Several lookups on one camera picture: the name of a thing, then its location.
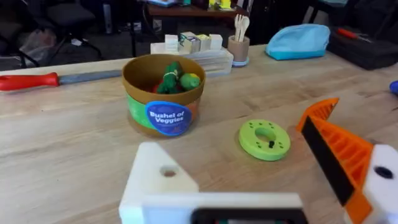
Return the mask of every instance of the green label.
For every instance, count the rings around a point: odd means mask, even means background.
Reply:
[[[145,105],[133,99],[130,95],[127,94],[127,103],[129,104],[129,111],[137,121],[137,123],[141,124],[144,127],[155,129],[155,127],[149,122],[147,115],[145,114]]]

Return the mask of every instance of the brown bucket rim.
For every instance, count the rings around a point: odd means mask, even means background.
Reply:
[[[202,70],[203,74],[204,74],[203,79],[201,80],[200,85],[199,85],[198,87],[192,89],[192,90],[188,90],[188,91],[185,91],[185,92],[182,92],[182,93],[176,93],[176,94],[159,94],[159,93],[153,93],[153,92],[141,90],[140,88],[135,87],[135,86],[132,85],[129,81],[126,80],[126,77],[125,77],[125,69],[126,69],[126,67],[127,67],[128,65],[134,63],[134,61],[136,61],[136,59],[146,58],[146,57],[150,57],[150,56],[153,56],[153,55],[170,55],[170,56],[173,56],[173,57],[181,57],[181,58],[184,58],[184,59],[186,59],[186,60],[190,60],[191,62],[197,64],[197,65],[200,67],[200,69]],[[153,95],[153,96],[156,96],[156,95],[161,95],[161,96],[169,95],[169,96],[173,96],[173,97],[178,97],[178,96],[190,94],[190,93],[192,93],[193,91],[198,91],[198,90],[200,90],[200,89],[203,89],[203,86],[205,85],[205,81],[206,81],[206,72],[205,72],[205,70],[203,69],[203,67],[200,66],[196,61],[194,61],[194,60],[192,60],[192,59],[190,59],[190,58],[183,57],[183,56],[181,56],[181,55],[172,55],[172,54],[149,54],[149,55],[143,55],[143,56],[140,56],[140,57],[136,57],[136,58],[133,58],[133,59],[131,59],[130,61],[128,61],[128,63],[125,64],[125,65],[123,66],[123,68],[122,68],[122,78],[123,78],[124,83],[128,83],[128,84],[129,84],[129,88],[133,88],[133,89],[135,89],[135,90],[137,90],[137,91],[144,92],[145,94],[150,94],[150,95]]]

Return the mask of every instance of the red handle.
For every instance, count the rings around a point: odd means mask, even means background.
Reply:
[[[58,75],[55,72],[46,75],[3,75],[0,76],[0,90],[21,90],[36,86],[59,86]]]
[[[358,36],[354,32],[348,31],[348,30],[343,29],[343,28],[337,29],[337,33],[339,33],[339,34],[341,34],[341,35],[343,35],[345,37],[351,38],[351,39],[357,39],[358,38]]]

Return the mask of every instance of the toy vegetable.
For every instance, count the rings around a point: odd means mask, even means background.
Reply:
[[[178,87],[178,78],[182,75],[182,68],[179,62],[172,62],[166,66],[163,81],[157,88],[157,93],[172,94],[180,93],[181,90]]]
[[[180,84],[184,90],[192,90],[200,85],[200,78],[194,73],[185,73],[180,78]]]

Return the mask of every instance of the orange 3d-printed part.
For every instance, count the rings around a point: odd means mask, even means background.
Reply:
[[[362,223],[372,206],[363,195],[373,145],[326,121],[338,98],[309,107],[302,116],[300,131],[333,187],[340,204],[354,224]]]

